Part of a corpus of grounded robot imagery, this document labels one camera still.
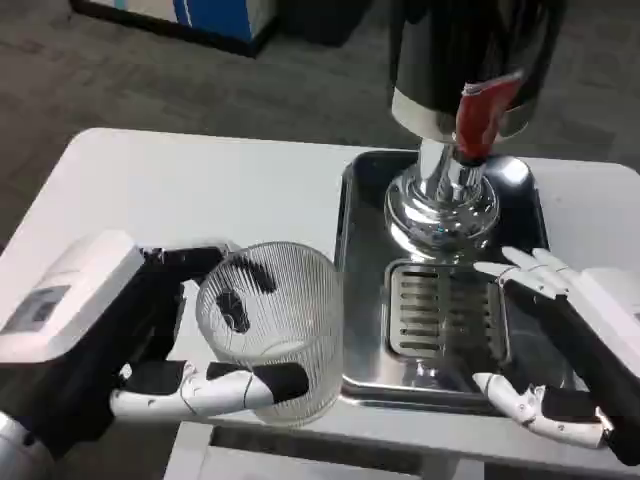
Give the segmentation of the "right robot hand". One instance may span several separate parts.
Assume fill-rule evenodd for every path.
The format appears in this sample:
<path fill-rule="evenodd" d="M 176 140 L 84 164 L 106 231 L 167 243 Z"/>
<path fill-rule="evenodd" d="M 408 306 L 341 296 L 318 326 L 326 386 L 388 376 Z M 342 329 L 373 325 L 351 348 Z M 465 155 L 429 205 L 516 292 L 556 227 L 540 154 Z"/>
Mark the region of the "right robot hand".
<path fill-rule="evenodd" d="M 577 272 L 550 251 L 502 250 L 506 263 L 476 271 L 533 317 L 585 387 L 513 383 L 506 369 L 472 378 L 489 402 L 530 432 L 639 463 L 639 277 L 618 268 Z"/>

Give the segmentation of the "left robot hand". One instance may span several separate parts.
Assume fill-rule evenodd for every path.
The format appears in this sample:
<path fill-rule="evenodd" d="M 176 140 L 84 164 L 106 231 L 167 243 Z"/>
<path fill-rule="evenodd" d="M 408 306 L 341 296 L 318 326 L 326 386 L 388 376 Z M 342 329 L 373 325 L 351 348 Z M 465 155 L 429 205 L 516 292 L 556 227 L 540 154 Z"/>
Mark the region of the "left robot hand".
<path fill-rule="evenodd" d="M 113 230 L 73 242 L 1 330 L 1 411 L 25 430 L 24 445 L 59 458 L 116 418 L 179 423 L 306 394 L 296 362 L 198 371 L 169 358 L 184 283 L 203 282 L 226 253 L 144 249 Z"/>

